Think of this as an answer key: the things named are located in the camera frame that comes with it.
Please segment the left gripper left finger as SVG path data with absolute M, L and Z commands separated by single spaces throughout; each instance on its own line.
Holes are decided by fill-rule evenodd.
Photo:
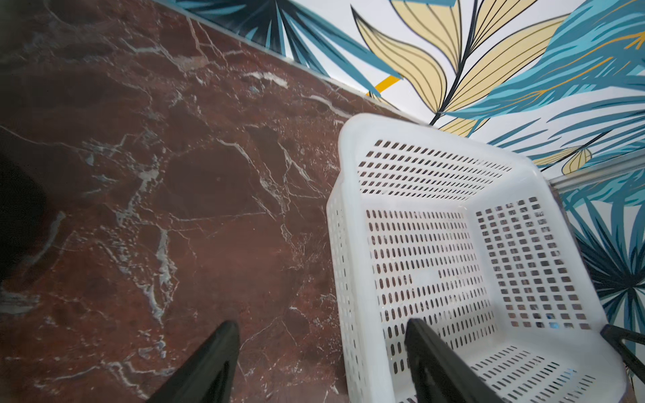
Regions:
M 240 330 L 223 322 L 149 402 L 229 402 L 240 354 Z

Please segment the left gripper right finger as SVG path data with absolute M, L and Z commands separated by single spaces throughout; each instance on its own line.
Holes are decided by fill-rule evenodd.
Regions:
M 501 402 L 422 319 L 407 322 L 405 347 L 419 402 Z

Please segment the white plastic basket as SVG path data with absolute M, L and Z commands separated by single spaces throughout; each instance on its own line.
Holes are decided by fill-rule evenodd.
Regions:
M 374 114 L 339 135 L 327 219 L 352 402 L 415 401 L 419 318 L 509 402 L 628 388 L 569 224 L 520 154 Z

